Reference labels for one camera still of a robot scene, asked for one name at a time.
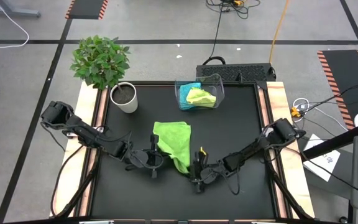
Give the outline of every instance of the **wooden table edge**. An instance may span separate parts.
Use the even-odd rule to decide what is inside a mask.
[[[287,96],[284,89],[284,84],[282,82],[267,82],[268,95],[270,99],[270,107],[272,109],[272,114],[274,120],[279,118],[287,118],[291,121],[291,115],[288,107]],[[92,121],[92,115],[94,107],[96,105],[96,95],[97,90],[92,89],[90,86],[86,86],[85,83],[82,84],[80,94],[77,101],[77,106],[75,114],[83,119],[84,122],[90,124]],[[269,118],[267,115],[266,102],[264,100],[264,92],[262,89],[259,89],[259,98],[260,105],[262,109],[262,117],[264,119],[264,124],[269,123]],[[104,90],[100,97],[99,102],[99,111],[97,112],[96,126],[103,125],[103,112],[106,105],[106,100],[108,100],[108,91]],[[79,146],[76,138],[69,139],[67,143],[67,150],[64,156],[63,161],[70,156],[75,148]],[[298,151],[298,145],[296,142],[289,146],[290,148]],[[91,169],[96,155],[95,149],[91,151],[89,157],[89,166],[88,172]],[[303,207],[304,211],[310,216],[314,216],[313,206],[311,204],[310,194],[306,182],[305,173],[303,170],[303,164],[301,157],[298,154],[295,154],[291,151],[283,150],[281,153],[282,164],[284,169],[285,180],[289,191],[292,193],[296,201]],[[81,153],[78,153],[73,157],[73,161],[67,163],[67,166],[62,172],[60,177],[56,197],[54,198],[54,207],[55,213],[58,213],[67,202],[71,199],[75,191],[77,190],[80,177],[82,173],[82,167],[85,160],[85,150],[82,149]],[[278,211],[280,212],[280,217],[286,218],[286,210],[284,199],[281,191],[275,185],[275,190],[278,198]],[[87,187],[85,193],[83,194],[82,203],[80,207],[80,216],[86,215],[88,209],[88,202],[90,198],[90,185]]]

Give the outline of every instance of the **transparent bin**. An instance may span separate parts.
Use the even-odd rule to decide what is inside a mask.
[[[193,85],[196,86],[196,89],[200,87],[200,89],[210,93],[211,96],[207,96],[207,93],[202,93],[203,96],[199,98],[188,98],[189,90],[191,90]],[[181,110],[217,108],[224,99],[222,78],[218,74],[213,74],[208,77],[196,77],[195,81],[175,81],[175,95]]]

